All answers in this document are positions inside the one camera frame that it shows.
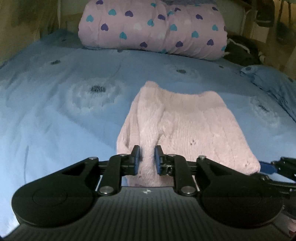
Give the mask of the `person's right hand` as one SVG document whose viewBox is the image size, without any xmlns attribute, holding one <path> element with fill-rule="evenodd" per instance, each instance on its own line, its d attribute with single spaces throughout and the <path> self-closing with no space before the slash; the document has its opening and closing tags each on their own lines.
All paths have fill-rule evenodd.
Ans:
<svg viewBox="0 0 296 241">
<path fill-rule="evenodd" d="M 290 237 L 295 237 L 296 221 L 284 214 L 280 214 L 275 221 L 277 227 L 279 227 L 284 233 Z"/>
</svg>

